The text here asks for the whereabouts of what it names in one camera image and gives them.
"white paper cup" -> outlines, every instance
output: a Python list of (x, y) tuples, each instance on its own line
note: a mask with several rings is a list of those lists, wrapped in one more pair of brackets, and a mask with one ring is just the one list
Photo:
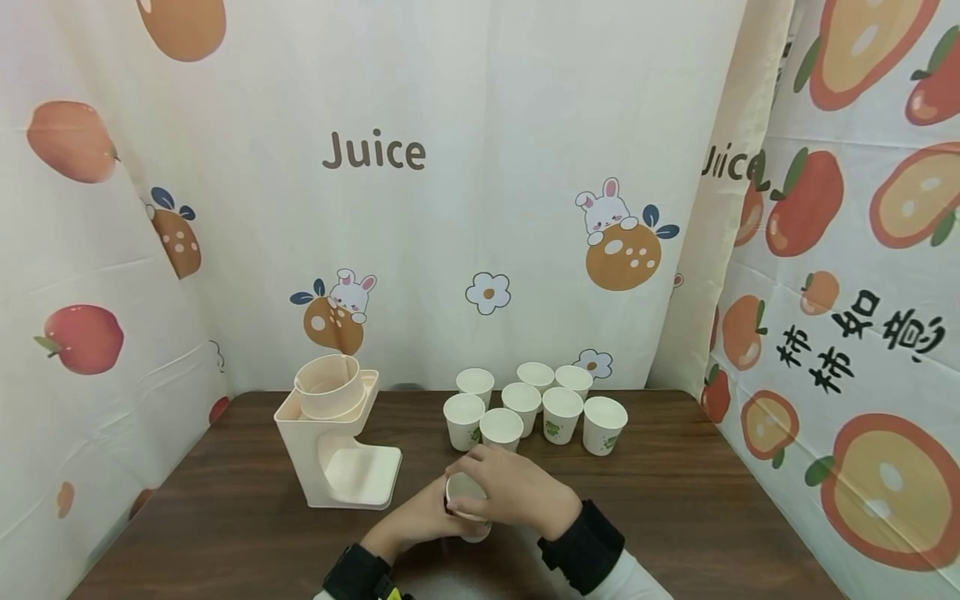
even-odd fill
[(581, 399), (586, 400), (587, 392), (593, 385), (593, 375), (576, 365), (563, 365), (557, 369), (557, 384), (573, 390), (580, 395)]
[(504, 408), (520, 415), (523, 421), (523, 433), (520, 437), (529, 436), (534, 430), (534, 421), (540, 411), (540, 391), (527, 383), (511, 383), (500, 393), (500, 398), (503, 399)]
[(457, 375), (457, 389), (464, 394), (480, 396), (490, 408), (490, 392), (493, 391), (493, 375), (484, 369), (467, 369)]
[(467, 452), (480, 443), (480, 419), (487, 411), (483, 400), (473, 394), (457, 394), (444, 402), (446, 430), (450, 445)]
[[(523, 383), (537, 388), (541, 395), (550, 389), (554, 380), (553, 369), (550, 369), (543, 363), (523, 363), (516, 368), (516, 376)], [(543, 407), (541, 406), (537, 409), (537, 412), (541, 412), (542, 410)]]
[(523, 419), (509, 408), (493, 408), (480, 419), (480, 435), (484, 445), (498, 445), (516, 452), (523, 435)]
[(626, 425), (627, 409), (622, 404), (606, 396), (592, 397), (584, 404), (584, 448), (607, 456)]
[(543, 437), (552, 444), (564, 445), (573, 437), (584, 401), (567, 388), (550, 388), (543, 395)]
[[(474, 481), (473, 478), (467, 475), (466, 473), (463, 473), (463, 472), (453, 473), (446, 480), (446, 502), (449, 503), (452, 498), (462, 498), (462, 497), (483, 499), (487, 497), (487, 493), (483, 491), (483, 488), (480, 487), (480, 484)], [(484, 518), (477, 515), (468, 515), (467, 513), (454, 513), (452, 511), (451, 513), (453, 513), (454, 515), (460, 518), (465, 518), (471, 521), (477, 521), (481, 523), (485, 521)], [(461, 540), (468, 541), (469, 543), (476, 543), (478, 541), (485, 540), (487, 536), (490, 534), (492, 523), (490, 523), (489, 521), (486, 521), (486, 524), (487, 524), (487, 533), (484, 534), (483, 536), (480, 536), (478, 538), (461, 537)]]

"wooden table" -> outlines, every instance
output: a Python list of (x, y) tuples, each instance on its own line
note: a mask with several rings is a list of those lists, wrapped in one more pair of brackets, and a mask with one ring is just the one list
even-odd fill
[[(843, 598), (690, 396), (609, 395), (630, 412), (611, 456), (587, 454), (579, 431), (566, 446), (549, 444), (540, 420), (519, 452), (592, 498), (677, 600)], [(284, 397), (236, 398), (71, 598), (311, 598), (382, 514), (307, 508), (273, 423)], [(446, 434), (447, 397), (381, 392), (373, 406), (358, 440), (403, 451), (393, 506), (460, 456)], [(540, 561), (535, 534), (504, 525), (479, 544), (417, 546), (395, 576), (422, 600), (569, 594), (560, 572)]]

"cartoon rabbit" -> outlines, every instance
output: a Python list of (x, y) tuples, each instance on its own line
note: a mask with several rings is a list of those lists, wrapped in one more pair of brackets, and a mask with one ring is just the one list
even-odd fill
[(584, 223), (587, 225), (587, 243), (596, 246), (603, 241), (603, 232), (617, 223), (624, 229), (633, 229), (640, 221), (630, 216), (627, 204), (619, 196), (620, 182), (616, 178), (608, 178), (603, 182), (603, 196), (597, 198), (592, 192), (577, 194), (576, 203), (586, 214)]
[(369, 275), (357, 283), (357, 276), (350, 269), (337, 271), (337, 284), (330, 290), (327, 301), (331, 306), (340, 306), (350, 313), (350, 318), (356, 324), (363, 324), (367, 320), (364, 312), (367, 302), (370, 301), (370, 290), (376, 285), (376, 277)]

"hand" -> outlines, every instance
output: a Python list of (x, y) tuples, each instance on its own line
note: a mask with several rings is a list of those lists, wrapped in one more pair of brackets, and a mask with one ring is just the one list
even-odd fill
[(401, 552), (436, 538), (478, 538), (483, 523), (448, 515), (444, 510), (446, 477), (435, 480), (373, 526), (360, 542), (368, 552), (393, 564)]
[(451, 511), (477, 515), (508, 525), (529, 525), (548, 541), (562, 536), (580, 516), (576, 492), (527, 458), (499, 446), (476, 445), (446, 468), (473, 478), (487, 499), (450, 498)]

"wrist strap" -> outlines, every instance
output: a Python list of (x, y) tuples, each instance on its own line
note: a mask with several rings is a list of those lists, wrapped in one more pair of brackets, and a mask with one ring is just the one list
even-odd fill
[(591, 500), (583, 503), (580, 516), (562, 536), (537, 542), (547, 568), (557, 567), (570, 585), (586, 596), (607, 579), (623, 553), (623, 535)]
[(336, 600), (382, 600), (393, 590), (390, 566), (358, 543), (340, 555), (324, 579), (324, 591)]

